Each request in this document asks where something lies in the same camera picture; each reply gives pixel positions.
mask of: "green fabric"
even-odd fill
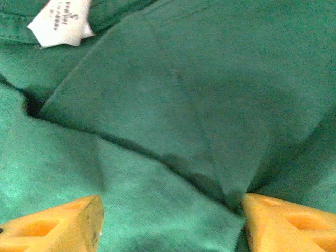
[[[0,222],[98,194],[99,251],[244,252],[246,192],[336,214],[332,2],[135,2],[78,48],[6,30]]]

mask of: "yellow plastic object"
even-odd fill
[[[336,252],[336,215],[259,194],[246,194],[252,252]]]
[[[104,219],[88,196],[0,225],[0,252],[94,252]]]

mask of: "clothing tag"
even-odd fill
[[[51,0],[28,25],[43,47],[79,46],[95,34],[88,23],[91,0]]]

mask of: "white tag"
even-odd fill
[[[43,47],[79,46],[95,34],[88,23],[91,0],[51,0],[28,25]]]

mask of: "green t-shirt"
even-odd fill
[[[0,223],[98,194],[101,251],[248,251],[246,192],[336,213],[331,1],[99,1],[36,49],[0,3]]]

